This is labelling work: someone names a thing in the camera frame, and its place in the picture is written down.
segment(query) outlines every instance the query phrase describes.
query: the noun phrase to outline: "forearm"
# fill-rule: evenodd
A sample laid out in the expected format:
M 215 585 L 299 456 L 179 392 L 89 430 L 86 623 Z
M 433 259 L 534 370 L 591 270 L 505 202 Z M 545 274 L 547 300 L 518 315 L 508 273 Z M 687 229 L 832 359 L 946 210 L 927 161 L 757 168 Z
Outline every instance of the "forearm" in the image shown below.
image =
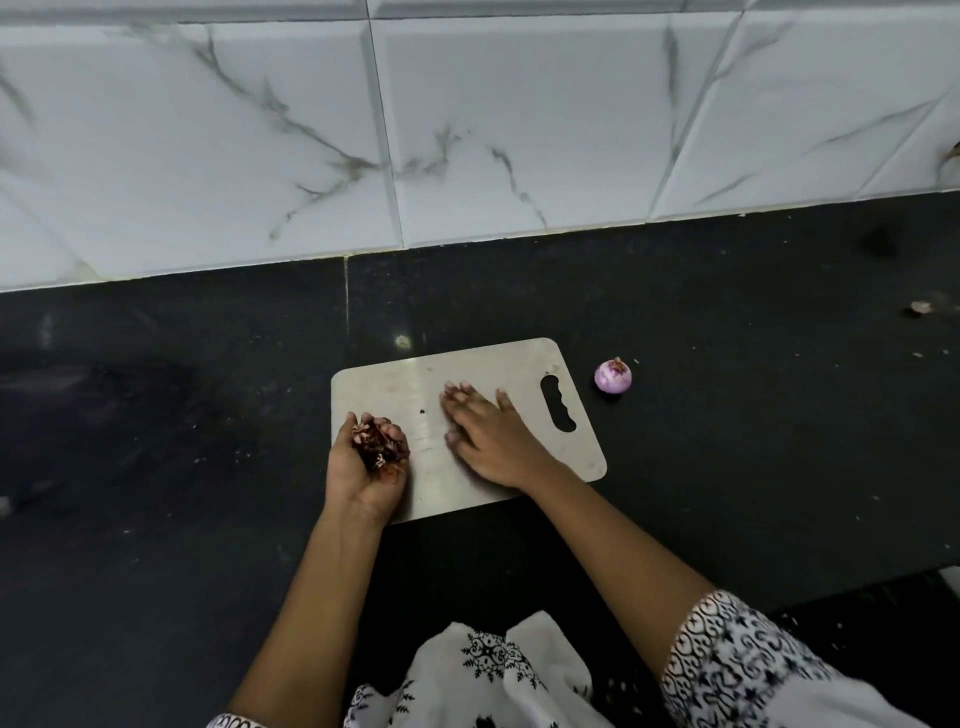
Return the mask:
M 332 728 L 381 529 L 324 511 L 229 709 L 270 728 Z
M 677 630 L 713 586 L 566 466 L 527 492 L 560 532 L 640 657 L 662 675 Z

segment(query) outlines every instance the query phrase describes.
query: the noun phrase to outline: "left hand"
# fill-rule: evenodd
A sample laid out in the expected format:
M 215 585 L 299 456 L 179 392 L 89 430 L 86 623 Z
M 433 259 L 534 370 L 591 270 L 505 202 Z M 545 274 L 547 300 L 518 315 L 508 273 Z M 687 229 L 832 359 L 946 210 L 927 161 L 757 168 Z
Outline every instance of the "left hand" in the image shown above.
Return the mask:
M 385 417 L 375 418 L 369 412 L 361 416 L 364 423 L 373 423 L 388 437 L 406 443 L 406 435 Z M 364 523 L 383 528 L 396 510 L 410 472 L 406 458 L 368 471 L 360 453 L 351 442 L 356 415 L 348 412 L 337 433 L 326 465 L 326 504 L 328 516 L 359 517 Z

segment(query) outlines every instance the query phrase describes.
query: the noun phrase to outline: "cutting board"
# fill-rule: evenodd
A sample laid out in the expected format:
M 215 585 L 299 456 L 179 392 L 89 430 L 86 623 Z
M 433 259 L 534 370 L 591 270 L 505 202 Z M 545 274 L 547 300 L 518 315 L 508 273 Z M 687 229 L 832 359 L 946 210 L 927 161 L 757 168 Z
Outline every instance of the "cutting board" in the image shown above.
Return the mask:
M 553 423 L 540 382 L 555 376 L 567 414 L 576 424 L 562 432 Z M 475 475 L 447 448 L 450 429 L 439 395 L 447 381 L 468 381 L 493 400 L 497 387 L 510 394 L 523 422 L 546 448 L 585 481 L 607 472 L 607 460 L 560 347 L 550 339 L 528 339 L 459 352 L 344 369 L 330 381 L 332 436 L 349 411 L 371 412 L 400 425 L 410 445 L 411 480 L 394 522 L 436 516 L 514 497 L 519 493 Z

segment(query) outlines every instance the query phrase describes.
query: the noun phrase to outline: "white tile wall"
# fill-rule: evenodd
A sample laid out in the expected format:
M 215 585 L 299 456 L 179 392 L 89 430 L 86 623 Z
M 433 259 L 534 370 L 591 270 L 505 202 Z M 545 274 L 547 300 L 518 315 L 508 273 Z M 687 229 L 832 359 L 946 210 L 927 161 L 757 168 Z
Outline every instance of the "white tile wall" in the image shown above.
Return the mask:
M 370 50 L 353 21 L 2 29 L 0 199 L 103 278 L 396 247 Z
M 646 218 L 735 17 L 373 21 L 406 244 Z
M 367 0 L 370 17 L 678 12 L 684 0 Z
M 863 189 L 864 197 L 960 189 L 960 85 L 927 116 Z
M 960 8 L 747 12 L 657 216 L 849 199 L 960 76 Z
M 744 2 L 0 0 L 137 23 L 0 26 L 0 290 L 960 188 L 960 0 Z
M 366 0 L 0 0 L 0 21 L 6 22 L 227 22 L 365 17 Z
M 0 290 L 98 279 L 57 236 L 0 187 Z

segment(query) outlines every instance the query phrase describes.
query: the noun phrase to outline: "black and white patterned fabric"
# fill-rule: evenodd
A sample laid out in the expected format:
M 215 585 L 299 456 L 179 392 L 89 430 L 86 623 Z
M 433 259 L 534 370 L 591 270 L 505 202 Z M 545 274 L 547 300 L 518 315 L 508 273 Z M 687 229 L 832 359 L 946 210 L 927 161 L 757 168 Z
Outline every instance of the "black and white patterned fabric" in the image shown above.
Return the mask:
M 924 728 L 726 592 L 687 616 L 661 686 L 684 728 Z M 344 728 L 612 728 L 591 695 L 587 666 L 545 612 L 504 637 L 453 623 L 396 691 L 357 688 Z M 263 727 L 227 714 L 208 728 Z
M 266 728 L 266 726 L 233 713 L 220 713 L 206 724 L 206 728 Z
M 727 592 L 690 612 L 673 642 L 661 686 L 681 726 L 768 724 L 764 707 L 788 678 L 832 680 L 840 674 L 803 643 Z

